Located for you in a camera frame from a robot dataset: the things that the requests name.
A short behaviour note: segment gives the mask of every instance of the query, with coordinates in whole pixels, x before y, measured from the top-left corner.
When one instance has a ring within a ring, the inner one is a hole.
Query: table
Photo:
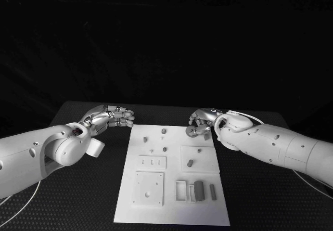
[[[66,102],[51,126],[79,121],[101,104],[134,111],[136,124],[187,126],[196,108],[121,103]],[[275,112],[241,111],[267,124],[288,128]],[[114,223],[114,213],[130,140],[130,128],[108,128],[95,137],[105,143],[98,158],[84,155],[42,181],[36,196],[3,230],[221,230],[224,227]],[[333,201],[297,177],[244,153],[228,150],[213,135],[232,230],[333,230]],[[36,185],[0,207],[3,223],[26,204]]]

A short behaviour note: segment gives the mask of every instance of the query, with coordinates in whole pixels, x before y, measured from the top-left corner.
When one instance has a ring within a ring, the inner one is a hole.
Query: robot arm
[[[297,170],[333,186],[333,144],[319,141],[273,125],[254,125],[251,120],[229,111],[199,109],[190,116],[187,136],[196,137],[215,128],[218,140],[231,150],[268,164]]]
[[[94,136],[107,127],[133,127],[134,112],[98,106],[78,123],[58,125],[0,139],[0,199],[16,194],[51,173],[75,164],[84,153],[98,157],[104,143]]]

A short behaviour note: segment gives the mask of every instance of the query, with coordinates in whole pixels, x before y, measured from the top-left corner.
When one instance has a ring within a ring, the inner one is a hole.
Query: black background
[[[275,111],[333,141],[329,1],[0,7],[2,137],[46,127],[74,100]]]

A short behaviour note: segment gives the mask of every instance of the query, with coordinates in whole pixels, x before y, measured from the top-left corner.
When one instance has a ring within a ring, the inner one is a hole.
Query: black table
[[[51,126],[78,122],[85,112],[100,104],[131,109],[134,123],[146,125],[187,126],[189,116],[196,110],[189,107],[66,102]],[[275,112],[241,112],[258,117],[267,124],[288,128]],[[42,181],[30,204],[3,230],[224,230],[215,226],[113,222],[130,128],[108,128],[95,138],[105,143],[100,157],[85,154],[74,166],[58,170]],[[213,144],[232,230],[332,231],[333,201],[301,181],[294,172],[228,150],[216,141],[215,134]],[[309,180],[323,189],[314,180]],[[0,207],[0,223],[20,210],[35,189],[36,185],[17,193]]]

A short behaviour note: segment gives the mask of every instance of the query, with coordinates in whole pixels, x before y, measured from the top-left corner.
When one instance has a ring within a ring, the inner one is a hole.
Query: robotic hand
[[[84,153],[98,157],[104,143],[94,136],[108,127],[133,127],[134,112],[98,106],[78,123],[58,125],[0,139],[0,199],[16,194],[51,173],[75,164]]]
[[[261,125],[254,125],[248,117]],[[264,124],[252,116],[213,108],[198,109],[186,128],[196,137],[213,127],[218,140],[231,150],[241,150],[258,160],[297,170],[333,186],[333,144],[309,138],[288,129]]]

